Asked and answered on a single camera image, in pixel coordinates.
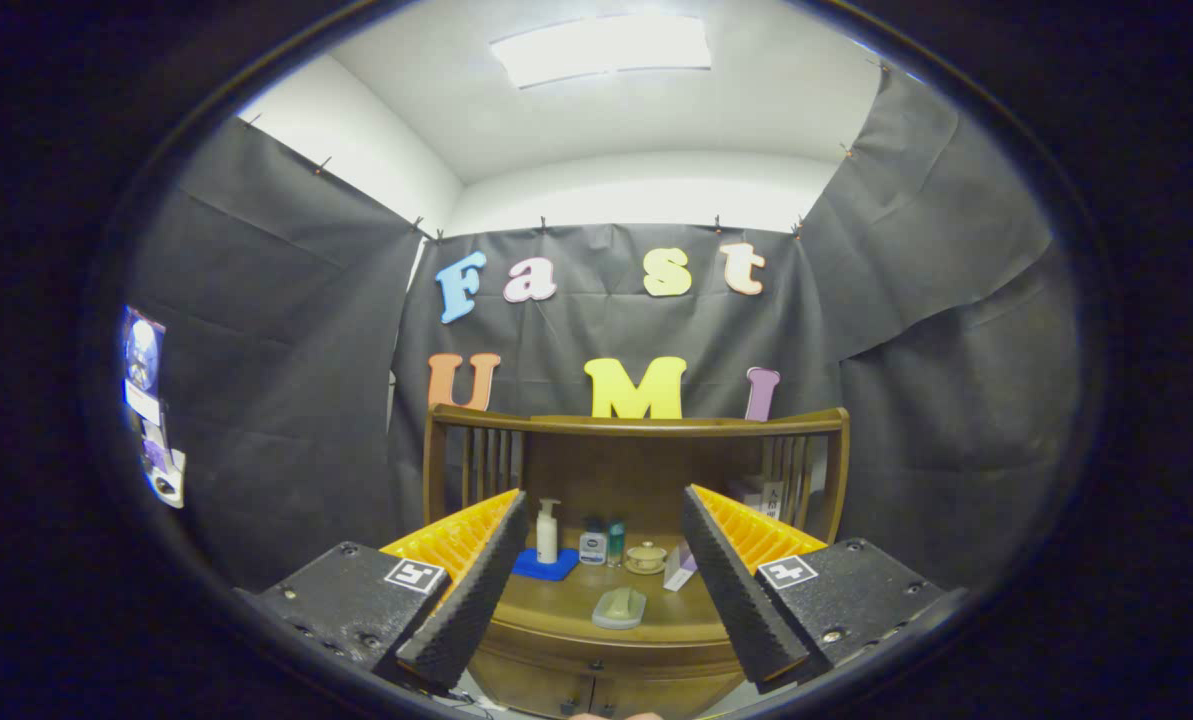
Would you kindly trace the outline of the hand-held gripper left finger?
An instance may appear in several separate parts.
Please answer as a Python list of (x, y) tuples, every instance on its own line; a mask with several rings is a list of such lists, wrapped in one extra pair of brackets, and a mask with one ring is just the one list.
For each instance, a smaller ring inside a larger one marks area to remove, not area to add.
[(449, 693), (492, 623), (528, 534), (509, 489), (376, 550), (344, 541), (249, 606), (340, 664)]

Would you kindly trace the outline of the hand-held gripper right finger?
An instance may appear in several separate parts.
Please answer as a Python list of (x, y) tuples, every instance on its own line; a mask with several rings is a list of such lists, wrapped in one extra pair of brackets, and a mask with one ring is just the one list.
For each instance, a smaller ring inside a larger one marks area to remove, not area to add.
[(706, 488), (684, 489), (682, 530), (760, 691), (880, 653), (948, 609), (948, 591), (869, 539), (824, 544)]

